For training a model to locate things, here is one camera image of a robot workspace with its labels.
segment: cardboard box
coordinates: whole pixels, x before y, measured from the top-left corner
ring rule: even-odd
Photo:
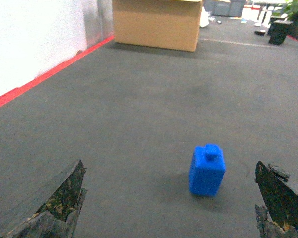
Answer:
[[[202,0],[113,0],[118,43],[195,51]]]

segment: white wall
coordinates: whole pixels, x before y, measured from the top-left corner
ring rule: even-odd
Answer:
[[[81,0],[0,0],[0,96],[86,49]]]

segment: white bag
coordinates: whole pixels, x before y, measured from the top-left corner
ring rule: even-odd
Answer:
[[[206,27],[209,24],[209,17],[204,7],[202,7],[201,18],[200,18],[200,27]]]

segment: green plant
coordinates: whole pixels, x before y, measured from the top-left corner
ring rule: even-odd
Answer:
[[[286,0],[286,7],[284,13],[288,15],[289,18],[293,18],[298,15],[298,0]]]

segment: gray container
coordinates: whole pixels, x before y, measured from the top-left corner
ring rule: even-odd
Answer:
[[[230,4],[230,10],[228,16],[231,17],[241,17],[243,13],[243,9],[245,6],[245,1],[232,1]]]
[[[214,4],[213,15],[215,15],[215,16],[228,16],[229,15],[231,3],[224,2],[224,1],[214,1],[214,3],[215,4]]]

